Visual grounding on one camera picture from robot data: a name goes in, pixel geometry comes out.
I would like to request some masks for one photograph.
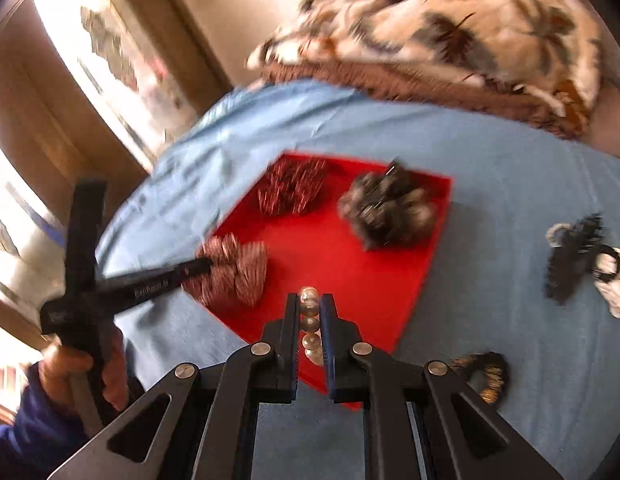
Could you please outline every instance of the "brown blanket trim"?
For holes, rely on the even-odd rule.
[[[419,79],[381,63],[335,61],[286,65],[274,62],[262,69],[261,77],[272,84],[312,78],[337,86],[354,87],[381,101],[432,103],[482,112],[542,128],[561,139],[575,139],[582,133],[568,120],[554,115],[548,105],[537,97],[499,94],[460,83]]]

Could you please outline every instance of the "silver screw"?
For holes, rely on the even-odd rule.
[[[372,353],[372,345],[369,343],[354,343],[352,351],[357,355],[369,355]]]
[[[250,348],[253,354],[255,355],[266,355],[270,352],[270,345],[268,343],[255,343]]]
[[[180,379],[189,379],[197,369],[189,363],[184,363],[175,368],[174,374]]]
[[[442,376],[448,373],[448,365],[441,361],[433,361],[428,365],[428,371],[433,375]]]

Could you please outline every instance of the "blue fabric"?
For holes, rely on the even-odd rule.
[[[44,393],[35,364],[14,425],[0,426],[0,479],[45,480],[86,441],[79,418],[61,414]]]
[[[620,431],[620,320],[590,279],[565,307],[543,297],[544,234],[601,211],[607,243],[620,247],[620,160],[524,124],[375,102],[317,82],[239,90],[171,147],[119,210],[98,250],[103,272],[192,257],[285,149],[399,156],[454,177],[446,227],[395,355],[422,364],[503,353],[512,384],[501,414],[566,479],[587,478]],[[181,291],[117,323],[146,387],[179,362],[213,365],[242,345]],[[292,468],[298,479],[362,478],[361,435],[359,413],[300,384],[293,406],[262,409],[253,478],[288,478]]]

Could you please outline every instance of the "blue sleeve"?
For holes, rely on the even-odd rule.
[[[31,366],[14,425],[0,426],[0,479],[45,480],[86,442],[79,418],[52,404]]]

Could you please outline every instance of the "black and gold hair tie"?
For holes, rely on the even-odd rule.
[[[450,368],[461,377],[479,396],[493,407],[503,400],[510,383],[508,363],[496,352],[468,354],[450,361]]]

